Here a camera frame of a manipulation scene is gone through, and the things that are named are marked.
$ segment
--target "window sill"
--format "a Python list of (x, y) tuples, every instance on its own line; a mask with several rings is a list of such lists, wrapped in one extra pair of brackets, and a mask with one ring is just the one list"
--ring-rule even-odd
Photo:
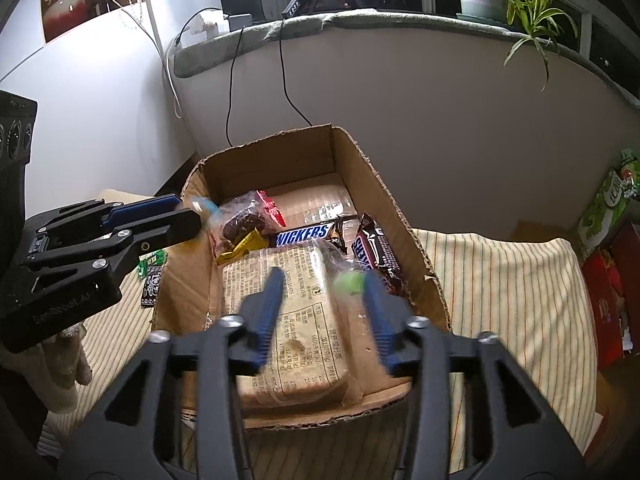
[[(242, 45), (238, 55), (241, 56), (256, 50), (271, 41), (278, 41), (280, 23), (280, 21), (269, 22), (246, 28), (242, 35)], [(524, 36), (519, 32), (511, 32), (502, 27), (465, 22), (432, 14), (377, 12), (372, 9), (363, 9), (292, 18), (286, 21), (282, 31), (282, 38), (284, 40), (292, 40), (321, 34), (326, 28), (331, 27), (350, 29), (424, 28), (441, 32), (481, 36), (510, 43), (514, 43)], [(177, 51), (174, 58), (174, 75), (181, 79), (189, 78), (231, 60), (238, 45), (239, 34), (240, 31), (236, 30), (230, 34)], [(550, 43), (547, 47), (549, 50), (555, 51)], [(562, 45), (558, 45), (558, 54), (597, 75), (629, 105), (640, 111), (640, 100), (617, 85), (590, 60)]]

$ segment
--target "cardboard box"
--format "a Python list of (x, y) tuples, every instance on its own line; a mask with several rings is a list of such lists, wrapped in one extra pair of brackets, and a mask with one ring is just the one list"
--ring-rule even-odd
[[(450, 330), (449, 314), (431, 263), (396, 202), (351, 136), (331, 125), (276, 134), (201, 160), (183, 197), (210, 196), (223, 203), (252, 189), (265, 189), (288, 227), (318, 221), (318, 212), (353, 207), (380, 224), (401, 265), (416, 314)], [(222, 284), (206, 234), (170, 249), (156, 303), (154, 327), (177, 335), (202, 330), (207, 312), (219, 312)], [(366, 317), (350, 313), (351, 347), (362, 401), (289, 406), (245, 418), (248, 428), (319, 424), (381, 408), (403, 397), (407, 380), (386, 375)], [(195, 407), (195, 379), (185, 379), (183, 406)]]
[(611, 254), (620, 273), (625, 293), (629, 332), (634, 343), (633, 352), (640, 345), (640, 226), (625, 222), (611, 243)]
[(582, 266), (589, 291), (598, 343), (598, 370), (623, 356), (620, 316), (607, 266), (600, 250), (595, 250)]

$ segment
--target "black cable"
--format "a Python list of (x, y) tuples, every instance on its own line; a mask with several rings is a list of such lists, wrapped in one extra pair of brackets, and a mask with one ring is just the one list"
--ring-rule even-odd
[(178, 44), (180, 43), (180, 39), (182, 38), (182, 35), (184, 34), (184, 31), (187, 30), (187, 27), (189, 26), (189, 24), (191, 23), (191, 20), (193, 18), (195, 18), (198, 14), (200, 14), (203, 10), (222, 10), (219, 7), (205, 7), (204, 9), (200, 9), (198, 12), (196, 12), (193, 16), (191, 16), (187, 22), (184, 24), (184, 27), (182, 28), (182, 30), (180, 31), (180, 34), (178, 34), (178, 37), (175, 38), (175, 46), (178, 46)]
[(234, 85), (234, 65), (236, 64), (236, 58), (238, 57), (238, 50), (240, 50), (240, 42), (242, 41), (242, 33), (244, 32), (244, 28), (246, 27), (246, 23), (240, 29), (240, 36), (238, 36), (238, 44), (236, 45), (236, 51), (234, 52), (234, 58), (231, 62), (231, 70), (229, 71), (229, 110), (226, 112), (226, 142), (229, 143), (229, 147), (232, 148), (233, 144), (229, 139), (229, 117), (231, 117), (231, 91)]
[[(289, 101), (291, 107), (298, 112), (298, 115), (306, 121), (306, 124), (308, 124), (309, 126), (313, 126), (313, 124), (311, 124), (311, 121), (309, 121), (309, 119), (307, 119), (305, 115), (300, 110), (298, 110), (296, 105), (291, 102), (289, 94), (287, 93), (287, 77), (284, 73), (284, 58), (282, 57), (282, 27), (284, 27), (284, 20), (285, 19), (283, 18), (280, 22), (280, 38), (278, 40), (278, 44), (280, 47), (280, 66), (282, 67), (282, 88), (284, 89), (284, 97), (287, 98), (287, 101)], [(229, 110), (231, 110), (231, 101), (229, 101)]]

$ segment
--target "speaker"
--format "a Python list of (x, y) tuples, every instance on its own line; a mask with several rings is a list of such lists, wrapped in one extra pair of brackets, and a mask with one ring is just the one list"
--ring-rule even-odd
[(0, 90), (0, 276), (20, 243), (24, 227), (24, 167), (38, 104)]

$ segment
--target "blue gripper pad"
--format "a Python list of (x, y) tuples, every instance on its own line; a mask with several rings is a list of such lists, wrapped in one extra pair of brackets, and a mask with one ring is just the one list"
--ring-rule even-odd
[(250, 334), (251, 350), (256, 352), (255, 367), (264, 366), (269, 358), (271, 339), (276, 327), (280, 305), (284, 294), (284, 273), (273, 267), (264, 288), (257, 294), (251, 294), (242, 301), (238, 314), (246, 321)]
[(181, 203), (182, 201), (177, 195), (169, 194), (142, 202), (117, 206), (111, 210), (109, 216), (102, 222), (102, 226), (107, 230), (114, 230), (116, 227), (138, 220), (169, 213)]
[(364, 306), (380, 362), (393, 374), (400, 364), (396, 349), (405, 329), (404, 324), (413, 313), (406, 300), (388, 293), (382, 277), (375, 270), (370, 270), (365, 275)]

